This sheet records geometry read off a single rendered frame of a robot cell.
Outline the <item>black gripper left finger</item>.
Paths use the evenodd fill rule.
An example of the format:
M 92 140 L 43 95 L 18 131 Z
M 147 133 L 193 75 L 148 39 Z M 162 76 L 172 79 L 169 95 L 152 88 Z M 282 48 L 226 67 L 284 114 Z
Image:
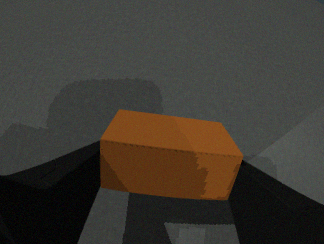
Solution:
M 0 176 L 0 232 L 8 244 L 77 244 L 101 187 L 100 141 Z

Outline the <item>orange block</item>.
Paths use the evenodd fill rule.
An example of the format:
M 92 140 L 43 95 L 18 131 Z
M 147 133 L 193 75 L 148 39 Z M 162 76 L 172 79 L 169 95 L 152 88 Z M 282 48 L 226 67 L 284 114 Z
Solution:
M 118 110 L 100 138 L 101 188 L 227 200 L 243 154 L 222 122 Z

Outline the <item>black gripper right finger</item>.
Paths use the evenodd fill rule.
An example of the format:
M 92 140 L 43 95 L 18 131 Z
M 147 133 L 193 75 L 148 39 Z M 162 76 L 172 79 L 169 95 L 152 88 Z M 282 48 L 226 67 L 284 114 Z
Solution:
M 324 204 L 244 159 L 227 199 L 240 244 L 324 244 Z

